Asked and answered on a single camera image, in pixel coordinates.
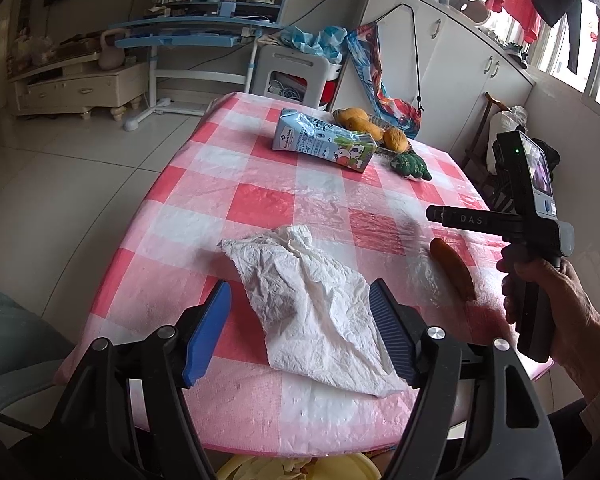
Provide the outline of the right hand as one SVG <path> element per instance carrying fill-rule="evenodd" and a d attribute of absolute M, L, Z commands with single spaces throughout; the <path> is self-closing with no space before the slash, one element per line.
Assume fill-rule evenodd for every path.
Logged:
<path fill-rule="evenodd" d="M 536 259 L 513 265 L 517 276 L 537 284 L 550 298 L 556 325 L 552 359 L 579 388 L 600 388 L 600 314 L 583 289 L 578 274 L 564 259 L 558 269 Z"/>

